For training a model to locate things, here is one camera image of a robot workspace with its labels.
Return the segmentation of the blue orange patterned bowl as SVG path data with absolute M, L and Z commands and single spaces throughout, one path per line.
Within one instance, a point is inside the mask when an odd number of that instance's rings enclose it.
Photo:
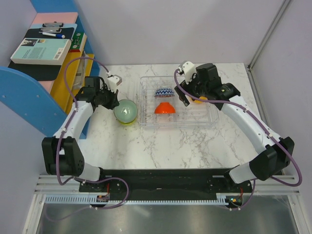
M 155 91 L 154 94 L 154 97 L 156 98 L 169 98 L 174 96 L 174 91 L 171 88 L 159 88 Z

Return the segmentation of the solid orange bowl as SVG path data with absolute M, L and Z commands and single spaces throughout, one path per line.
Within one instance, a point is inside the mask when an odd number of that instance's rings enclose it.
M 169 102 L 161 102 L 154 111 L 155 114 L 175 114 L 175 108 Z

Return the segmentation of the yellow bowl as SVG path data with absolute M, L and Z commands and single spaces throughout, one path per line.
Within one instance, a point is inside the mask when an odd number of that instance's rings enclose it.
M 189 100 L 191 103 L 202 104 L 202 103 L 204 103 L 204 101 L 202 101 L 202 100 L 207 100 L 207 98 L 206 97 L 199 97 L 197 100 L 197 99 L 193 99 L 190 97 Z

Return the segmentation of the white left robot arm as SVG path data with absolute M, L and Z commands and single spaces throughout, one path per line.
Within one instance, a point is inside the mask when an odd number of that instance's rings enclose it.
M 119 105 L 117 87 L 121 83 L 118 76 L 85 78 L 62 126 L 41 143 L 47 174 L 88 180 L 95 191 L 105 190 L 107 180 L 100 175 L 101 168 L 85 162 L 78 140 L 97 107 L 112 110 Z

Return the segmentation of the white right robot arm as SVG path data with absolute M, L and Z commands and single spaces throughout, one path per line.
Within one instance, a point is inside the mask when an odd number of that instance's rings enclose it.
M 186 61 L 176 69 L 174 75 L 184 76 L 184 80 L 176 84 L 175 91 L 185 106 L 190 104 L 188 98 L 199 100 L 204 97 L 235 122 L 258 154 L 250 162 L 226 173 L 223 186 L 227 191 L 236 191 L 247 180 L 265 181 L 290 164 L 294 141 L 289 136 L 282 138 L 260 120 L 238 89 L 231 83 L 221 81 L 214 64 L 195 66 Z

